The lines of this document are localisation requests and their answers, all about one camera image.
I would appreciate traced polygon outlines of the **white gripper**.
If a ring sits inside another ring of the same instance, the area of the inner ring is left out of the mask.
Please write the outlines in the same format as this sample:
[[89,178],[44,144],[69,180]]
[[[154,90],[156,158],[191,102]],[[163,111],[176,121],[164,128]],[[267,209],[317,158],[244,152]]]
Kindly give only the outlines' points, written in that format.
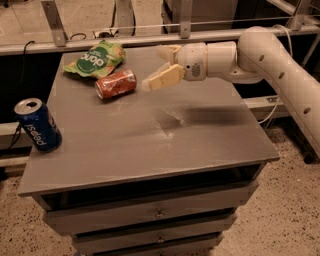
[[183,47],[159,45],[156,53],[165,64],[142,81],[141,87],[145,91],[177,85],[183,78],[187,81],[202,81],[207,76],[205,43],[191,43]]

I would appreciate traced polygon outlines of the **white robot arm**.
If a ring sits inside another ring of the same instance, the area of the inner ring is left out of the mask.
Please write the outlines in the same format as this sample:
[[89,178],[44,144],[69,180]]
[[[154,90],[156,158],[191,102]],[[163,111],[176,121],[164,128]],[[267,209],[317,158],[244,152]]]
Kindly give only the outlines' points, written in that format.
[[237,42],[158,46],[156,52],[165,63],[143,80],[144,90],[212,77],[243,84],[265,80],[320,156],[320,84],[267,29],[251,27]]

